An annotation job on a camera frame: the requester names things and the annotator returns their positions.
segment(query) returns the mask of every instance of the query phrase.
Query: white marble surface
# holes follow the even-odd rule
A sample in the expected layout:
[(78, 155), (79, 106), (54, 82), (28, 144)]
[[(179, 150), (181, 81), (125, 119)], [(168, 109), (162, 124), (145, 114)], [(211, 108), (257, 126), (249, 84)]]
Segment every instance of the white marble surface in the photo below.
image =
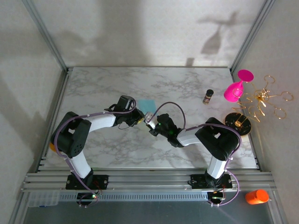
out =
[[(223, 121), (235, 104), (227, 102), (223, 93), (232, 83), (229, 69), (204, 68), (74, 68), (57, 123), (68, 111), (88, 114), (103, 111), (117, 103), (121, 95), (136, 100), (153, 99), (158, 108), (166, 101), (178, 103), (186, 114), (186, 128), (204, 123), (209, 117)], [(202, 99), (207, 89), (214, 95), (209, 105)], [(175, 124), (183, 126), (180, 110), (166, 105), (160, 113), (168, 113)], [(84, 152), (94, 168), (205, 168), (211, 155), (202, 145), (174, 148), (163, 136), (154, 137), (141, 123), (126, 130), (104, 128), (89, 134)], [(51, 150), (45, 166), (66, 166)], [(248, 137), (230, 162), (231, 168), (256, 168)]]

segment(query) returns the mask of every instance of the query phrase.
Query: pink wine glass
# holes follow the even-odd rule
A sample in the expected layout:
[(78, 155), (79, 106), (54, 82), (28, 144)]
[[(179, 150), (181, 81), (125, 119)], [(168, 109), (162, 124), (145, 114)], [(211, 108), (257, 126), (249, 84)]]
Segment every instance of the pink wine glass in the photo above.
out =
[(251, 82), (254, 79), (253, 74), (248, 70), (238, 71), (240, 82), (231, 84), (224, 92), (224, 98), (229, 102), (237, 102), (243, 94), (243, 82)]

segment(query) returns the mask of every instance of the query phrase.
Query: jar lid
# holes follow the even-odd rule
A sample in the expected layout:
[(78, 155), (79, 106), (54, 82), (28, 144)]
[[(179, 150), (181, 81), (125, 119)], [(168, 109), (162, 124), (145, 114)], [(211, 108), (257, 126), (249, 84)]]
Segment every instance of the jar lid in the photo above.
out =
[(211, 97), (213, 94), (214, 94), (214, 91), (213, 91), (213, 90), (207, 90), (207, 91), (206, 91), (206, 95), (207, 95), (208, 97)]

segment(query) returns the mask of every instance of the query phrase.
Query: blue sticky note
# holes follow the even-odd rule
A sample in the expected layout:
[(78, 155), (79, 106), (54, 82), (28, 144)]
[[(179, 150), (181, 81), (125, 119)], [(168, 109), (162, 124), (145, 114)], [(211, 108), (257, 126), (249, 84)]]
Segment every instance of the blue sticky note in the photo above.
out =
[(152, 99), (139, 99), (137, 101), (137, 108), (144, 114), (146, 114), (147, 112), (156, 112), (156, 104)]

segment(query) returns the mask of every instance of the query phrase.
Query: small spice jar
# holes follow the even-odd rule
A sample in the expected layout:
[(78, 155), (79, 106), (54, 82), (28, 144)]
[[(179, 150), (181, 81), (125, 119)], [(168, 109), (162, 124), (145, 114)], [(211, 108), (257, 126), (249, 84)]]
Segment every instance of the small spice jar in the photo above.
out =
[(214, 94), (214, 91), (213, 90), (207, 90), (206, 91), (206, 95), (205, 95), (205, 98), (204, 100), (202, 101), (204, 104), (208, 104), (210, 103), (210, 99), (211, 97), (213, 96)]

